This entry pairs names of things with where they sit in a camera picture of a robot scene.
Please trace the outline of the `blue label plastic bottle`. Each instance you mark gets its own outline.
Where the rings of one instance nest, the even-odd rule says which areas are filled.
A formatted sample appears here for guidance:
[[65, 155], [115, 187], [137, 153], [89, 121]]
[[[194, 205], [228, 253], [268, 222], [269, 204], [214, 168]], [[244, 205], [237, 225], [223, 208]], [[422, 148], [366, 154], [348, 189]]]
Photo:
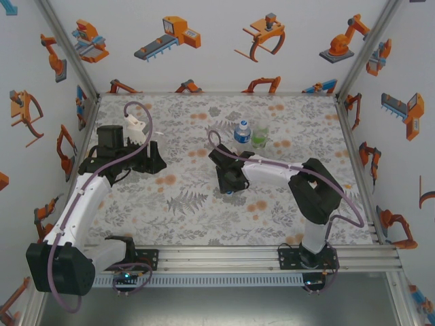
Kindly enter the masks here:
[[248, 122], [249, 128], [247, 130], [240, 130], [239, 123], [234, 128], [233, 138], [236, 143], [235, 148], [239, 153], [241, 153], [242, 151], [247, 150], [248, 148], [248, 144], [251, 138], [251, 127]]

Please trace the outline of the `green label plastic bottle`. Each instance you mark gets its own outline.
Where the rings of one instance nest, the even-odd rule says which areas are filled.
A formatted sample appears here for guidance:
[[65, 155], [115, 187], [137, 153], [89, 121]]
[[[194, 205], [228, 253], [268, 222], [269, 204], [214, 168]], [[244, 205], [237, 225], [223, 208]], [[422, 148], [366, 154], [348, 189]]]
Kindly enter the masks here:
[[257, 121], [253, 128], [252, 128], [252, 132], [251, 132], [251, 144], [254, 148], [265, 148], [266, 143], [269, 140], [269, 133], [263, 133], [263, 132], [258, 132], [256, 130], [256, 124], [259, 122]]

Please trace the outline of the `floral table cover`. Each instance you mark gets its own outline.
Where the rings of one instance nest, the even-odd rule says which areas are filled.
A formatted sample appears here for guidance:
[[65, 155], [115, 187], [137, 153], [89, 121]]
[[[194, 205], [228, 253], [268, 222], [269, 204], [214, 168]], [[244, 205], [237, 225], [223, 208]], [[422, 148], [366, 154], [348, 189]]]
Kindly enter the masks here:
[[153, 131], [167, 136], [155, 175], [132, 172], [100, 203], [86, 236], [97, 245], [125, 235], [137, 245], [297, 245], [306, 219], [291, 192], [265, 183], [231, 196], [221, 194], [209, 159], [207, 132], [238, 153], [233, 132], [241, 120], [269, 123], [269, 140], [258, 154], [286, 163], [317, 158], [348, 199], [363, 211], [362, 197], [332, 98], [303, 96], [140, 96], [103, 98], [95, 126], [125, 125], [123, 113], [152, 115]]

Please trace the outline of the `grey metal sheet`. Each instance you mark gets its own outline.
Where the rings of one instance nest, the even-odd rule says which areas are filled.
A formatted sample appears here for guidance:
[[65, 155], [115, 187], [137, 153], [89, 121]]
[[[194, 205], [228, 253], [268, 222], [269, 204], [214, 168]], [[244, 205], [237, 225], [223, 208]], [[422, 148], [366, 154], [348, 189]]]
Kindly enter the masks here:
[[353, 294], [335, 285], [320, 296], [293, 287], [148, 289], [118, 297], [96, 289], [69, 314], [52, 298], [38, 326], [397, 326], [386, 290]]

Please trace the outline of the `aluminium side rail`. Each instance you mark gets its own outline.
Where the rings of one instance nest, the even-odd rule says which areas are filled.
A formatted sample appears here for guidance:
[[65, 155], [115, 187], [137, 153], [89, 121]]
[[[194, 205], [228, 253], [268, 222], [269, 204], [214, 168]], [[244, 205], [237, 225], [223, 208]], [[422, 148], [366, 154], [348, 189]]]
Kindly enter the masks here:
[[96, 100], [90, 106], [88, 122], [86, 124], [85, 129], [84, 129], [84, 131], [85, 131], [84, 140], [83, 140], [83, 143], [78, 151], [78, 156], [76, 157], [75, 167], [73, 168], [73, 173], [71, 176], [71, 180], [69, 182], [69, 191], [67, 194], [67, 200], [65, 202], [65, 206], [67, 206], [70, 199], [72, 199], [72, 197], [74, 195], [75, 186], [77, 184], [77, 177], [79, 176], [78, 170], [79, 170], [80, 164], [83, 162], [84, 158], [87, 156], [86, 151], [88, 149], [90, 138], [92, 136], [92, 130], [94, 128], [94, 123], [95, 123], [96, 118], [97, 118], [100, 104], [101, 104], [101, 95], [99, 94], [97, 96]]
[[353, 132], [349, 121], [347, 119], [347, 114], [345, 107], [338, 99], [336, 101], [336, 111], [338, 114], [339, 122], [345, 139], [345, 143], [349, 152], [349, 157], [353, 167], [353, 173], [355, 175], [355, 180], [358, 185], [360, 195], [362, 197], [362, 206], [364, 208], [364, 214], [369, 222], [370, 226], [374, 229], [375, 244], [386, 245], [385, 237], [381, 228], [379, 218], [374, 206], [373, 197], [371, 194], [371, 187], [367, 184], [365, 180], [365, 170], [362, 166], [360, 159], [357, 143], [353, 137]]

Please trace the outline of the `aluminium front frame rail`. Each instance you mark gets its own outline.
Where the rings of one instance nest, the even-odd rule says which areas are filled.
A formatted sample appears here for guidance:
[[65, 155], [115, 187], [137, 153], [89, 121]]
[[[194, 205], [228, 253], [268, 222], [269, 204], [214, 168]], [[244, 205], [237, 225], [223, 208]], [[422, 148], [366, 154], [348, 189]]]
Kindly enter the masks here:
[[[276, 246], [140, 246], [157, 249], [160, 274], [278, 273]], [[338, 245], [341, 272], [397, 272], [402, 270], [392, 245]]]

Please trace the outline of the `aluminium back rail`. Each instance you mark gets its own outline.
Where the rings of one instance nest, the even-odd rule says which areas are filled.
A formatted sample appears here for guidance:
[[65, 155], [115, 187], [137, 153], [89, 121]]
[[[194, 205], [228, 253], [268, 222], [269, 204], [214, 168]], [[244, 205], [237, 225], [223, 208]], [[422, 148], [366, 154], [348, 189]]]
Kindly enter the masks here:
[[336, 98], [338, 94], [336, 93], [302, 93], [302, 92], [276, 92], [276, 93], [268, 93], [268, 92], [253, 92], [253, 93], [244, 93], [244, 92], [139, 92], [139, 93], [100, 93], [101, 98], [108, 97], [121, 97], [127, 96], [131, 98], [139, 98], [140, 96], [187, 96], [187, 97], [205, 97], [205, 96], [303, 96], [303, 97], [321, 97], [321, 98]]

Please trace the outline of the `aluminium corner post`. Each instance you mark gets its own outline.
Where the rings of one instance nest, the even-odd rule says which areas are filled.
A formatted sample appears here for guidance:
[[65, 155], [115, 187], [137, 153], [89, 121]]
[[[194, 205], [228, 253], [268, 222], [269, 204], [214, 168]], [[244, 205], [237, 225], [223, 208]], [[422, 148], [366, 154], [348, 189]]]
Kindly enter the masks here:
[[50, 27], [50, 30], [54, 34], [54, 37], [56, 38], [57, 42], [60, 44], [61, 48], [63, 49], [65, 56], [67, 57], [67, 60], [70, 62], [78, 78], [82, 82], [85, 91], [87, 91], [87, 95], [95, 103], [97, 103], [99, 100], [99, 91], [94, 86], [94, 83], [90, 78], [90, 75], [86, 71], [80, 57], [76, 53], [73, 43], [67, 36], [67, 33], [59, 17], [54, 11], [50, 1], [34, 0], [34, 2], [37, 5], [39, 11], [41, 12], [44, 20]]
[[344, 79], [340, 90], [337, 93], [338, 102], [341, 103], [346, 99], [359, 74], [362, 72], [365, 64], [368, 62], [372, 52], [375, 49], [375, 46], [380, 42], [381, 36], [392, 21], [392, 18], [395, 16], [403, 1], [404, 0], [387, 0], [386, 4], [381, 10], [381, 13], [378, 15], [377, 20], [371, 28], [369, 35], [362, 46], [362, 49], [356, 56], [356, 60]]

